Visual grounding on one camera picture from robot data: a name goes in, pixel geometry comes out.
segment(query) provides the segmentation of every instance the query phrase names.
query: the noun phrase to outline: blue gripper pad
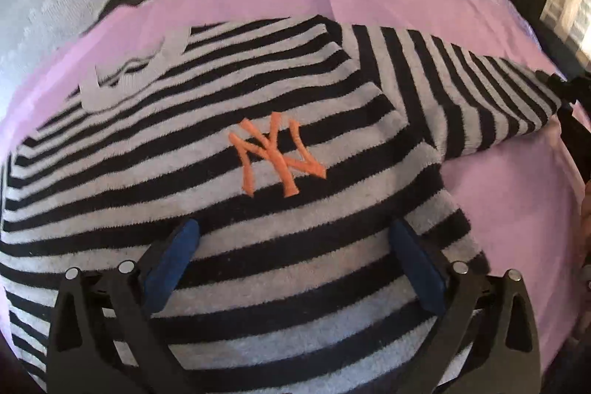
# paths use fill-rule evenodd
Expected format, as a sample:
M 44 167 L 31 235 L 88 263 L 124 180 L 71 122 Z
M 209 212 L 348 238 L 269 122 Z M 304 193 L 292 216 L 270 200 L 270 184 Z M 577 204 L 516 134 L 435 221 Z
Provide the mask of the blue gripper pad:
M 388 240 L 422 308 L 437 316 L 443 315 L 446 311 L 447 290 L 447 276 L 441 265 L 444 255 L 439 252 L 440 257 L 434 256 L 433 249 L 429 249 L 426 242 L 403 220 L 392 222 Z
M 160 257 L 160 262 L 150 271 L 144 282 L 142 310 L 147 315 L 164 309 L 182 273 L 191 262 L 200 238 L 199 224 L 196 220 L 189 219 L 178 229 L 174 239 Z

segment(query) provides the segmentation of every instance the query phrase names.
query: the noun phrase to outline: pink sheet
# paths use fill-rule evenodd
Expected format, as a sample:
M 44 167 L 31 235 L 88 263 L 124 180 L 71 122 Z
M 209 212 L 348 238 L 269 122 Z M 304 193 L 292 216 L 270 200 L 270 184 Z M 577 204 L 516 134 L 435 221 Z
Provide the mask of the pink sheet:
M 553 72 L 506 0 L 152 0 L 120 7 L 36 71 L 0 124 L 3 154 L 55 112 L 95 65 L 153 49 L 185 25 L 322 14 L 342 23 L 428 32 L 478 55 L 501 56 Z M 545 368 L 577 316 L 571 275 L 583 182 L 560 141 L 560 127 L 446 162 L 446 186 L 472 222 L 495 273 L 524 273 L 540 330 Z

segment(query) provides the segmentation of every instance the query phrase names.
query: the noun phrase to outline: striped sweater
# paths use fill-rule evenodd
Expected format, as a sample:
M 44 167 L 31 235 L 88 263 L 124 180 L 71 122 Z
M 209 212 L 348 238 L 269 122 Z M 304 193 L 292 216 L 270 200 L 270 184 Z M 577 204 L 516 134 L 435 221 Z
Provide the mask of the striped sweater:
M 440 163 L 557 106 L 530 71 L 415 31 L 316 16 L 172 33 L 149 62 L 89 74 L 5 164 L 0 275 L 20 358 L 44 385 L 69 267 L 137 260 L 191 215 L 201 245 L 151 322 L 196 385 L 391 386 L 433 319 L 389 254 L 390 221 L 486 269 Z

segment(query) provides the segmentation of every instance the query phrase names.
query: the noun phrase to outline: black and white stripes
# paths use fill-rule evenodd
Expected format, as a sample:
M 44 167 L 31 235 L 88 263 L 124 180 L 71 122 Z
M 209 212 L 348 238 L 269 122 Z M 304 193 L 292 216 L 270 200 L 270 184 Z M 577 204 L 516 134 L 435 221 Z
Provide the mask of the black and white stripes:
M 0 276 L 24 365 L 43 382 L 69 267 L 137 259 L 191 215 L 202 243 L 152 324 L 206 392 L 391 381 L 433 321 L 389 254 L 390 221 L 405 217 L 449 258 L 486 269 L 441 155 L 539 128 L 553 96 L 510 63 L 322 17 L 194 28 L 176 51 L 96 83 L 107 90 L 92 99 L 81 88 L 7 161 Z M 267 134 L 272 112 L 283 114 L 279 151 L 299 158 L 287 129 L 297 121 L 326 179 L 293 171 L 300 193 L 285 198 L 271 162 L 252 156 L 251 198 L 229 134 L 256 142 L 238 124 Z
M 391 27 L 343 26 L 342 45 L 380 79 L 395 108 L 443 159 L 544 126 L 560 100 L 528 69 L 439 38 Z

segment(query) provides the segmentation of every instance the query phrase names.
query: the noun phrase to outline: ny logo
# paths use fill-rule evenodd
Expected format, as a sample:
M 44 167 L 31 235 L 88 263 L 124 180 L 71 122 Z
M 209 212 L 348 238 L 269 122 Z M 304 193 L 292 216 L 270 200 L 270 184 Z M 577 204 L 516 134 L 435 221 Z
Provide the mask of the ny logo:
M 238 151 L 238 156 L 240 156 L 240 161 L 242 161 L 242 188 L 250 197 L 254 197 L 255 194 L 255 180 L 252 166 L 250 165 L 250 159 L 248 159 L 248 152 L 252 152 L 273 164 L 274 169 L 277 171 L 277 174 L 283 182 L 283 193 L 285 197 L 290 197 L 299 193 L 299 189 L 296 186 L 294 177 L 289 168 L 294 168 L 298 171 L 326 179 L 326 169 L 324 169 L 324 167 L 312 157 L 312 154 L 308 152 L 304 143 L 301 141 L 300 124 L 293 119 L 289 119 L 289 121 L 291 138 L 293 139 L 298 152 L 304 159 L 303 161 L 284 156 L 277 148 L 277 134 L 279 134 L 279 127 L 281 124 L 280 113 L 271 113 L 271 126 L 268 138 L 261 134 L 261 131 L 259 131 L 248 119 L 244 119 L 239 124 L 241 128 L 258 140 L 262 144 L 262 147 L 242 140 L 233 132 L 230 133 L 230 142 Z

